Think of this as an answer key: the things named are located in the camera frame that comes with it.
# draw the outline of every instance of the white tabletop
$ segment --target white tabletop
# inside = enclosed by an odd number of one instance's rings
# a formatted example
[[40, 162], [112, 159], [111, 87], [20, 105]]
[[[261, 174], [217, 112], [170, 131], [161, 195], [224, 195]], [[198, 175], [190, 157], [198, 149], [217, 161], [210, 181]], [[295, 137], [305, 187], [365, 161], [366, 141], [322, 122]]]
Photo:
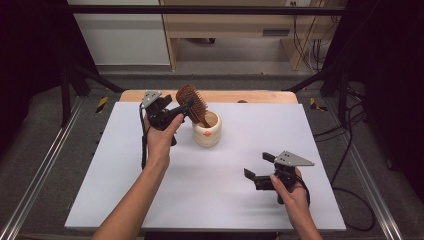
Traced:
[[[171, 103], [168, 108], [176, 107]], [[171, 164], [144, 221], [144, 230], [282, 231], [292, 229], [274, 191], [257, 191], [247, 168], [270, 175], [262, 152], [287, 150], [315, 163], [299, 167], [320, 230], [345, 230], [305, 112], [300, 104], [208, 103], [222, 118], [221, 141], [203, 148], [192, 139], [189, 118], [171, 148]], [[141, 171], [139, 103], [118, 102], [103, 133], [65, 227], [100, 226]]]

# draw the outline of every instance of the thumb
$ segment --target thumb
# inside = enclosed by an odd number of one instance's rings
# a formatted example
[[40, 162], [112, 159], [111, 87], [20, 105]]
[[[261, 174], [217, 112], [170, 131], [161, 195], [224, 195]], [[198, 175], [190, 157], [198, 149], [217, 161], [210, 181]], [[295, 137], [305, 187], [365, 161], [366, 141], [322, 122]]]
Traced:
[[281, 196], [283, 201], [285, 201], [285, 199], [288, 199], [289, 191], [287, 190], [286, 186], [284, 186], [283, 182], [281, 182], [281, 180], [274, 174], [272, 174], [270, 178], [271, 178], [272, 185], [275, 188], [275, 191], [277, 191], [277, 193]]
[[174, 133], [177, 131], [177, 129], [181, 126], [181, 123], [183, 122], [184, 115], [178, 114], [172, 122], [169, 124], [169, 126], [165, 129], [166, 132], [168, 132], [171, 135], [174, 135]]

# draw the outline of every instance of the brush head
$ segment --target brush head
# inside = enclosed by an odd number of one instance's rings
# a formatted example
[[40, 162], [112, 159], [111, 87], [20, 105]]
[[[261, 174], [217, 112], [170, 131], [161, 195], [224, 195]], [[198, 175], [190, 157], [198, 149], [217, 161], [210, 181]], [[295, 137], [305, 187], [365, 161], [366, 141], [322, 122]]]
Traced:
[[186, 104], [191, 98], [194, 100], [194, 105], [190, 107], [188, 117], [195, 124], [204, 122], [208, 106], [197, 89], [191, 84], [185, 84], [177, 91], [176, 99], [180, 105]]

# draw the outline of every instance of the yellow and black tape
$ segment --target yellow and black tape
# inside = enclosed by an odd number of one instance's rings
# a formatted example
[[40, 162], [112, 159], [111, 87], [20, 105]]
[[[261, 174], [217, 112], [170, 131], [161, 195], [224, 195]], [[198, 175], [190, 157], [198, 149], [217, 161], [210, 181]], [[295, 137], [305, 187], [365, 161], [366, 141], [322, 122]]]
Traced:
[[326, 107], [319, 107], [315, 103], [315, 99], [314, 98], [311, 98], [311, 109], [320, 110], [322, 112], [328, 111]]
[[96, 113], [101, 113], [103, 111], [103, 108], [106, 105], [108, 97], [102, 97], [102, 99], [100, 99], [99, 105], [97, 105], [97, 109], [96, 109]]

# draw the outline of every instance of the cup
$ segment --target cup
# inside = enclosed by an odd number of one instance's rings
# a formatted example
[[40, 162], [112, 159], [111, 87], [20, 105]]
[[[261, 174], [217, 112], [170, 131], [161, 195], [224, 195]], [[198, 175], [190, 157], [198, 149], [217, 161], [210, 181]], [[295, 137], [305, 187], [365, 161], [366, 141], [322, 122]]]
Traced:
[[205, 119], [211, 127], [207, 128], [203, 123], [193, 123], [193, 139], [202, 147], [213, 147], [221, 139], [221, 117], [215, 112], [206, 111]]

